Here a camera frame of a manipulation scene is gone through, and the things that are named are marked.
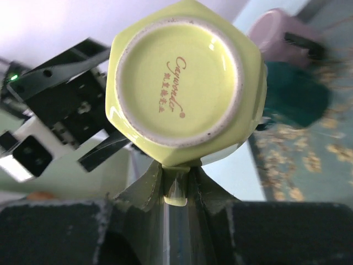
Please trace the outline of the dark green faceted mug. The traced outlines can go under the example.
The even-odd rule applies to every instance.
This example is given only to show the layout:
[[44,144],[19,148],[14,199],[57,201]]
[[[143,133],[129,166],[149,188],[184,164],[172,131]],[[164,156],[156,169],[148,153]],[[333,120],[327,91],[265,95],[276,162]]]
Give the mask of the dark green faceted mug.
[[331,91],[311,73],[286,62],[268,61],[267,94],[263,121],[257,131],[274,124],[303,129],[323,117]]

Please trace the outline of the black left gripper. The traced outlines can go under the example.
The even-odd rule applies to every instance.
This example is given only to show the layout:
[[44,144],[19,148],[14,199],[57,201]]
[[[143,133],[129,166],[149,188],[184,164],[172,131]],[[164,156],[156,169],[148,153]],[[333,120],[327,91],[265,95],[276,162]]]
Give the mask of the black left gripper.
[[[34,69],[12,62],[5,75],[5,104],[21,119],[30,110],[63,144],[81,145],[101,130],[110,134],[106,78],[98,70],[109,54],[110,47],[85,39]],[[116,131],[78,163],[91,172],[129,142]]]

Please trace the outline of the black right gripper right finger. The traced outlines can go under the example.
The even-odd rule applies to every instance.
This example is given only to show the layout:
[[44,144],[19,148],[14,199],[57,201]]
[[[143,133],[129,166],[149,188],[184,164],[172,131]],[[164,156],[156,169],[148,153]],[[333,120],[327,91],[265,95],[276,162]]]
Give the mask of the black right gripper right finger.
[[228,202],[240,202],[209,177],[201,167],[192,167],[190,173],[196,179],[196,189],[200,195],[201,204],[211,215],[219,213]]

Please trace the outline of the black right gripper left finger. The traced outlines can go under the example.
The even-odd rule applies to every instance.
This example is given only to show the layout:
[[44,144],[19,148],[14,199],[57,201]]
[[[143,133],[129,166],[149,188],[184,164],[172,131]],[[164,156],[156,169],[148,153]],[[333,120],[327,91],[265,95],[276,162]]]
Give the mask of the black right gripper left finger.
[[143,211],[150,211],[161,197],[162,165],[153,161],[148,170],[120,194],[113,197]]

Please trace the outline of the yellow faceted mug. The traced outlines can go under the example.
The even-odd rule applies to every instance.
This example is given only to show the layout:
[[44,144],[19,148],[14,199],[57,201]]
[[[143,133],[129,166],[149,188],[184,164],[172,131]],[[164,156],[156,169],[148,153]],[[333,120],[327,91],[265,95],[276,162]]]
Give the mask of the yellow faceted mug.
[[164,201],[185,206],[190,170],[233,153],[260,123],[267,75],[246,35],[200,2],[179,1],[114,38],[105,114],[161,164]]

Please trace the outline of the lilac mug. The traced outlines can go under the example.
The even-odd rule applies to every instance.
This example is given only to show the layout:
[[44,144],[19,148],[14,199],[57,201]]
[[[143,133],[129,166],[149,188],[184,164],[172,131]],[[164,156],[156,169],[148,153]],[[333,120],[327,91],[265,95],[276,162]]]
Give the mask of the lilac mug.
[[259,17],[248,36],[265,61],[287,62],[300,68],[324,59],[327,50],[316,30],[280,8]]

